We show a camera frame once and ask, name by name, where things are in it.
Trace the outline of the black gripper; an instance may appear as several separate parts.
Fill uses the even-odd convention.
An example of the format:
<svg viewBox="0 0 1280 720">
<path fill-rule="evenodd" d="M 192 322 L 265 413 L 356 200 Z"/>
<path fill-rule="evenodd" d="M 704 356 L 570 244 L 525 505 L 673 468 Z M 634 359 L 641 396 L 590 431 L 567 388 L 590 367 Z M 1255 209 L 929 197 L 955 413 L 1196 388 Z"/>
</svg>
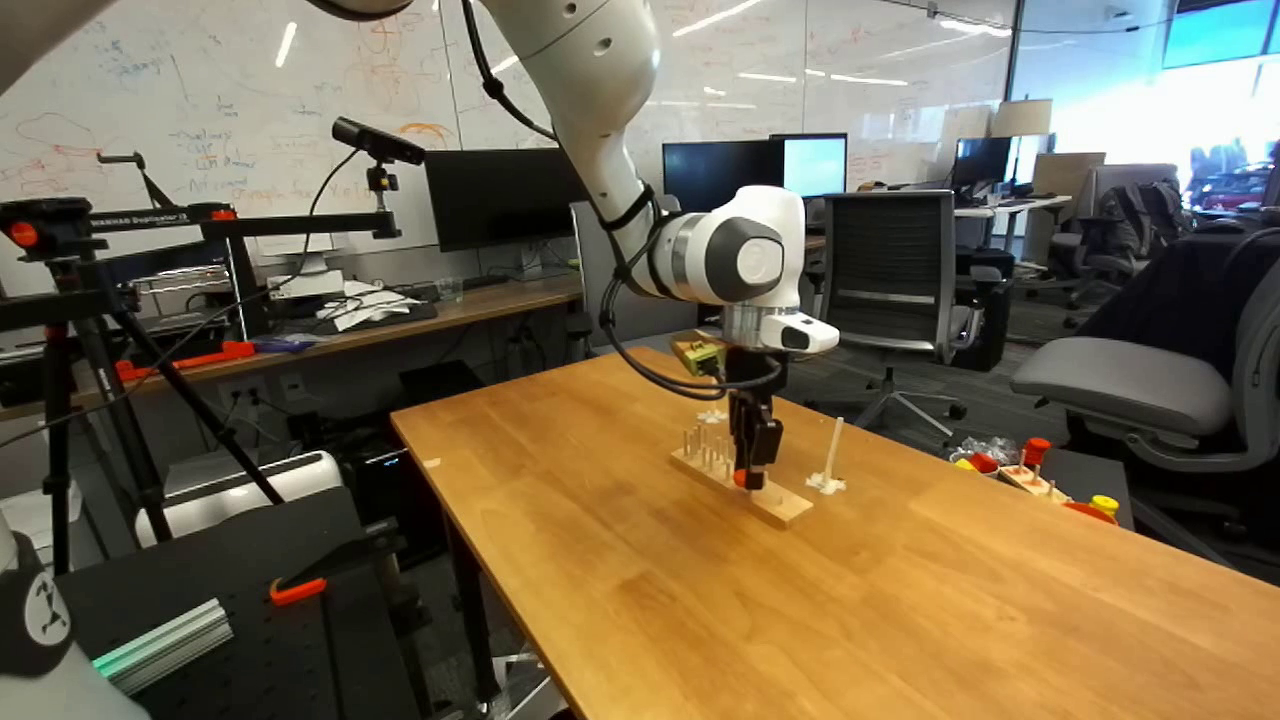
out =
<svg viewBox="0 0 1280 720">
<path fill-rule="evenodd" d="M 749 488 L 749 468 L 766 476 L 781 462 L 785 424 L 770 417 L 770 396 L 787 379 L 787 359 L 776 353 L 729 353 L 729 427 L 735 444 L 732 488 Z"/>
</svg>

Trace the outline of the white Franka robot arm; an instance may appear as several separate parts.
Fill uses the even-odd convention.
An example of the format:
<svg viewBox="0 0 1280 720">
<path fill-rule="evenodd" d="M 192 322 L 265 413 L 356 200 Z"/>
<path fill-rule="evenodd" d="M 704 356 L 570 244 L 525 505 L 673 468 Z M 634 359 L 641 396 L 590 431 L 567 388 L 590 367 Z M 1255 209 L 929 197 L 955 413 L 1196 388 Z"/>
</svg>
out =
<svg viewBox="0 0 1280 720">
<path fill-rule="evenodd" d="M 761 492 L 785 424 L 770 391 L 787 356 L 817 356 L 838 333 L 800 299 L 803 200 L 743 183 L 713 214 L 675 214 L 641 176 L 629 124 L 660 77 L 652 0 L 458 0 L 483 93 L 561 143 L 613 242 L 616 281 L 642 295 L 714 303 L 729 356 L 713 386 L 641 367 L 675 396 L 729 402 L 732 473 Z"/>
</svg>

